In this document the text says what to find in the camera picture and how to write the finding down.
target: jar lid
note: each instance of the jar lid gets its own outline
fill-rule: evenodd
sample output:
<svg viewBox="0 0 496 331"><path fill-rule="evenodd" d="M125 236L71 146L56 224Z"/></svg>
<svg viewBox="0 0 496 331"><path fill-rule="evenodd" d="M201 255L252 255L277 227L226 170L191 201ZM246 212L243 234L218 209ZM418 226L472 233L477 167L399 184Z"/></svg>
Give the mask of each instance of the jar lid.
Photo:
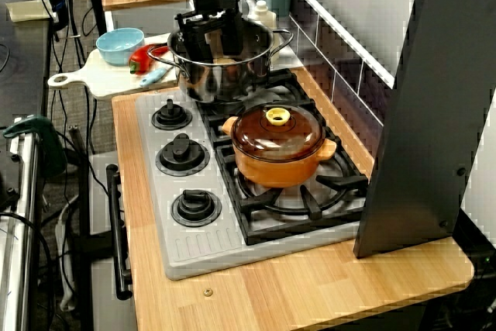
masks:
<svg viewBox="0 0 496 331"><path fill-rule="evenodd" d="M259 160L289 162L312 155L323 144L322 125L308 110L263 104L243 113L232 127L236 148Z"/></svg>

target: pot handle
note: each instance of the pot handle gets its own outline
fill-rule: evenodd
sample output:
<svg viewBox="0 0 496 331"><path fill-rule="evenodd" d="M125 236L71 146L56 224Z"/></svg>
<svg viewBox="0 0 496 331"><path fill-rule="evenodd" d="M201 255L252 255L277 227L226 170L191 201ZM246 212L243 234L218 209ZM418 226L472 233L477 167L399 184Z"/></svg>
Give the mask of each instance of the pot handle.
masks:
<svg viewBox="0 0 496 331"><path fill-rule="evenodd" d="M167 64L167 65L172 65L174 67L177 67L179 70L181 70L181 73L184 75L184 77L189 79L190 77L189 77L188 71L186 69L184 69L184 67L182 67L180 64L178 64L174 61L165 60L163 58L157 57L152 53L161 47L165 47L166 45L167 45L167 43L159 43L159 44L149 48L148 51L146 52L146 54L148 55L148 57L152 58L155 61L161 62L162 64Z"/></svg>
<svg viewBox="0 0 496 331"><path fill-rule="evenodd" d="M291 41L293 40L293 37L295 36L291 31L286 30L286 29L276 29L272 30L272 33L274 34L289 34L289 39L286 40L284 43L280 44L279 47L274 48L269 54L269 63L270 59L272 58L273 55L275 55L277 52L282 50L285 46L287 46Z"/></svg>
<svg viewBox="0 0 496 331"><path fill-rule="evenodd" d="M222 125L222 131L229 137L231 137L231 129L233 129L236 120L238 120L238 117L232 116Z"/></svg>
<svg viewBox="0 0 496 331"><path fill-rule="evenodd" d="M320 147L320 149L317 151L317 161L320 162L321 160L328 160L331 159L334 153L336 152L336 148L338 146L334 141L331 141L329 139L325 139L323 145Z"/></svg>

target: orange clay pot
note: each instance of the orange clay pot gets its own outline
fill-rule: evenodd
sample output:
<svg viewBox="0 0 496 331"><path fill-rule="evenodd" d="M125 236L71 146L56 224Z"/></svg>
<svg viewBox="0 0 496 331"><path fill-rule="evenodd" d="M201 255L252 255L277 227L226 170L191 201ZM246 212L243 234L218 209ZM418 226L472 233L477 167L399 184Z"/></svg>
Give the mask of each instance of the orange clay pot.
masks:
<svg viewBox="0 0 496 331"><path fill-rule="evenodd" d="M239 118L234 116L224 123L222 131L233 139L233 127ZM307 157L287 161L265 161L247 154L234 142L236 165L249 180L266 188L289 188L303 183L310 178L322 160L332 158L336 152L336 143L325 139L322 145Z"/></svg>

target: tile backsplash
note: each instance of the tile backsplash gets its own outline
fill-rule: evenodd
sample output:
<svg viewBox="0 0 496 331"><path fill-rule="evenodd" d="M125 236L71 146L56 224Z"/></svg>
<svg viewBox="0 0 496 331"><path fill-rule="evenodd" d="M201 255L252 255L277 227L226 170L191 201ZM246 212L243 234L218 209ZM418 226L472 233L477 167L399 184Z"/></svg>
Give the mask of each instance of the tile backsplash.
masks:
<svg viewBox="0 0 496 331"><path fill-rule="evenodd" d="M363 53L364 48L348 33L345 40L336 31L337 21L316 0L291 0L289 17L288 27L294 33L291 48L375 156L392 91L391 83L377 74L384 68ZM362 57L367 54L367 60L357 51L362 51Z"/></svg>

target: red bell pepper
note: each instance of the red bell pepper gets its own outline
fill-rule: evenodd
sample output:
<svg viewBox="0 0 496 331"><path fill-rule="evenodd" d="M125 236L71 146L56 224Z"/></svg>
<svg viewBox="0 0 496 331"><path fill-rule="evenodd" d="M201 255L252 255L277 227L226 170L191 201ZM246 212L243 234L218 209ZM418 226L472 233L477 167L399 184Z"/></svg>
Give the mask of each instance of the red bell pepper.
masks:
<svg viewBox="0 0 496 331"><path fill-rule="evenodd" d="M153 59L148 56L148 50L157 44L148 44L144 47L138 48L129 58L129 69L131 74L143 75L148 72ZM157 48L153 51L156 56L161 56L169 51L169 47Z"/></svg>

